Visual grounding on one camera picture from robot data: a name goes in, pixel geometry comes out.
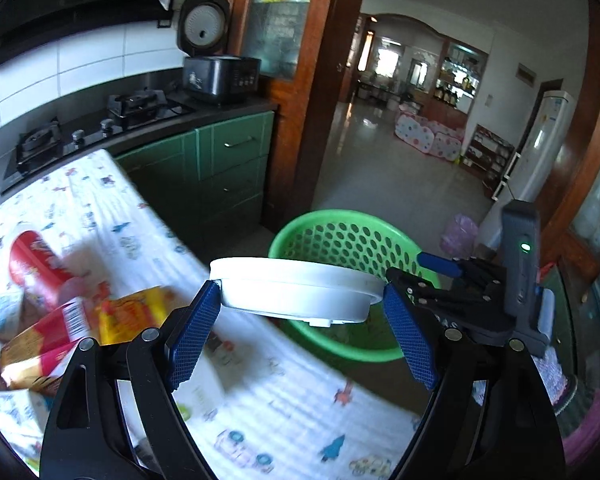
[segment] white plastic lid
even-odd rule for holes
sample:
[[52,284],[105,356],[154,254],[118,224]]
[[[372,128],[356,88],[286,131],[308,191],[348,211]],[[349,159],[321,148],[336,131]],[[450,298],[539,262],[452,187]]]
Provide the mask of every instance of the white plastic lid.
[[314,326],[363,322],[384,290],[367,272],[276,258],[215,260],[210,279],[220,282],[224,306]]

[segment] drawer handle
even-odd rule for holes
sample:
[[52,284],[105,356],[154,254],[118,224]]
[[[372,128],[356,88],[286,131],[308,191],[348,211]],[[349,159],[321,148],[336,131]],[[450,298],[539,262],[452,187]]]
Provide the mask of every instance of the drawer handle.
[[229,144],[228,142],[224,143],[224,146],[226,148],[235,148],[236,146],[240,146],[241,144],[245,144],[246,142],[251,142],[252,140],[256,140],[253,137],[249,136],[244,140],[241,140],[240,142],[236,142],[235,144]]

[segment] blue gripper pad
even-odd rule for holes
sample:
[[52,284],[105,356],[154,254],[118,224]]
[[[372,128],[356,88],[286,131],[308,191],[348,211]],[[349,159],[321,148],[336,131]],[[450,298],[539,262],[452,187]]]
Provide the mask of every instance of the blue gripper pad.
[[177,390],[180,383],[188,381],[193,373],[211,327],[220,314],[220,286],[216,282],[205,282],[192,306],[189,319],[171,347],[167,374],[170,393]]
[[433,348],[406,307],[408,299],[391,283],[384,288],[382,306],[384,315],[394,331],[395,338],[407,359],[413,377],[432,390],[438,382]]

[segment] stove burner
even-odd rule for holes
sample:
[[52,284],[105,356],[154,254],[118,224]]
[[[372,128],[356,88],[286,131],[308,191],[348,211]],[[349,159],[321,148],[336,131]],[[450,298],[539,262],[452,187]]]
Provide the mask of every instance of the stove burner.
[[167,99],[162,90],[141,90],[133,94],[109,96],[107,108],[119,119],[149,119],[166,106]]
[[61,140],[58,120],[43,124],[39,128],[20,136],[16,145],[16,163],[23,166],[44,153],[54,151]]

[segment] screw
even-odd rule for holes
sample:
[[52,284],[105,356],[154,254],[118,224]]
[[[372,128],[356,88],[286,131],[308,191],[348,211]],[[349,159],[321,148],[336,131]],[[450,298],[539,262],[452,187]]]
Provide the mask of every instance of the screw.
[[90,350],[93,347],[93,339],[90,337],[84,338],[82,341],[78,343],[78,348],[83,352]]
[[462,339],[462,332],[457,328],[447,328],[445,330],[445,337],[449,339],[449,341],[460,341]]
[[509,346],[514,352],[522,352],[525,349],[525,344],[520,339],[512,339]]
[[142,332],[142,340],[143,341],[153,341],[160,335],[160,331],[157,328],[147,328],[144,332]]

